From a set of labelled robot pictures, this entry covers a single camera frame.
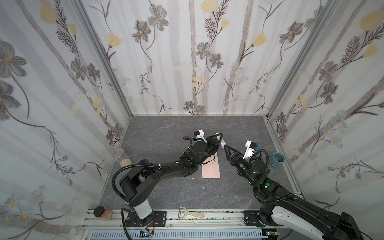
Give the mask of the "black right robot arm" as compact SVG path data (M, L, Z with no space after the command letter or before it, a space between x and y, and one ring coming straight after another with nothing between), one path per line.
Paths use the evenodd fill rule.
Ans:
M262 204L253 217L257 227L285 226L312 240L364 238L352 216L317 207L268 178L269 161L256 158L261 150L246 158L228 145L223 145L223 149L229 163L252 186L255 198Z

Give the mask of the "cream vegetable peeler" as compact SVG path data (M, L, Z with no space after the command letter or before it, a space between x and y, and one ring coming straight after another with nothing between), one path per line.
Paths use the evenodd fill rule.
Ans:
M186 217L195 217L198 219L205 218L205 214L201 212L189 211L187 208L180 206L178 212L178 219L184 219Z

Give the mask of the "amber jar with black lid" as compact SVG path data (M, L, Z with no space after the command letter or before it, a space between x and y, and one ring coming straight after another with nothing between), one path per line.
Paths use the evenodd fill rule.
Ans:
M93 211L93 215L96 218L106 220L106 221L110 221L112 219L113 213L114 212L112 210L102 206L96 207Z

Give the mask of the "white glue stick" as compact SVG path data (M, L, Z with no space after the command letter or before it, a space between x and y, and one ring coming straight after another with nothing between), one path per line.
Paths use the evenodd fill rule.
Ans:
M223 133L216 133L215 139L220 144L220 146L224 149L226 143L223 139L224 134Z

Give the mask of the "aluminium mounting rail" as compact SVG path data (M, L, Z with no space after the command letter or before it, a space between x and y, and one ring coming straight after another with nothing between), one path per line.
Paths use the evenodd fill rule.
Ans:
M121 213L114 210L110 221L97 219L88 211L81 226L83 240L287 240L295 233L321 240L323 233L293 213L277 208L269 226L256 225L257 210L197 210L204 218L179 217L178 210L158 215L153 227L123 227Z

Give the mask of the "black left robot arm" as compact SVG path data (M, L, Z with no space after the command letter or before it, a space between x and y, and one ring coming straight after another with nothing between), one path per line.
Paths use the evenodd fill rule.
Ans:
M137 164L120 168L112 176L114 192L128 204L135 213L128 220L123 219L123 226L148 226L155 222L155 213L148 197L155 186L163 180L185 178L194 174L206 159L214 156L223 139L222 133L204 137L202 134L183 137L189 146L175 162L152 164L147 159Z

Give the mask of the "teal ceramic cup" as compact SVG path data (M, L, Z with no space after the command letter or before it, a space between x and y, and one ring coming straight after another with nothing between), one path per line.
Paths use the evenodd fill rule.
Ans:
M279 168L283 165L286 158L281 153L275 152L272 154L272 157L270 159L270 166L273 168Z

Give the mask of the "pink paper envelope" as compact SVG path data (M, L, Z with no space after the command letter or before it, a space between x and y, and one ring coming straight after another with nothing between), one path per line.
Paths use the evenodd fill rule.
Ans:
M202 163L202 178L219 179L220 177L218 155L214 154Z

